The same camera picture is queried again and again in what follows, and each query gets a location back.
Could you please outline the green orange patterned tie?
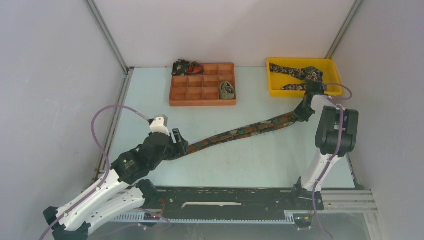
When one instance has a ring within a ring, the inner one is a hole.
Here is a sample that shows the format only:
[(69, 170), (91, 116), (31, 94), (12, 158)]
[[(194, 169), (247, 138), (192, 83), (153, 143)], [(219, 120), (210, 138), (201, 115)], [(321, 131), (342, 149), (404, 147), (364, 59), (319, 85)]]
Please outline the green orange patterned tie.
[(205, 150), (207, 148), (224, 144), (227, 142), (254, 137), (257, 135), (274, 132), (286, 127), (290, 127), (300, 122), (300, 118), (292, 111), (268, 120), (246, 125), (237, 129), (216, 134), (204, 140), (188, 145), (186, 153), (178, 153), (176, 156), (166, 159), (166, 161), (174, 161), (186, 155)]

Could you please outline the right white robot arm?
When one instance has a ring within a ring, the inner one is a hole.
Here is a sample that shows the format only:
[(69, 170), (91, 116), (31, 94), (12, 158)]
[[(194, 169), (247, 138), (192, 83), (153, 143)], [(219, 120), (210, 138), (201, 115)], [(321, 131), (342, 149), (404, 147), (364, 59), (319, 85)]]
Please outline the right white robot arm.
[(333, 97), (324, 93), (324, 86), (317, 81), (307, 83), (302, 102), (294, 110), (299, 122), (307, 122), (313, 114), (321, 112), (314, 139), (317, 152), (290, 196), (297, 209), (304, 209), (316, 198), (330, 170), (354, 150), (357, 142), (359, 112), (335, 104)]

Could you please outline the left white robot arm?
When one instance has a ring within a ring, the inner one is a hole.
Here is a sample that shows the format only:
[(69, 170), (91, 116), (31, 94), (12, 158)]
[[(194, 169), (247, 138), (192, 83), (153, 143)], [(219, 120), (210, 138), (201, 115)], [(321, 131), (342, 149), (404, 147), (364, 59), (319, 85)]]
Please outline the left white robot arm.
[(100, 226), (129, 210), (153, 208), (159, 192), (145, 177), (162, 161), (183, 157), (189, 143), (175, 128), (151, 132), (142, 144), (122, 153), (109, 172), (62, 207), (48, 207), (44, 218), (55, 240), (86, 240)]

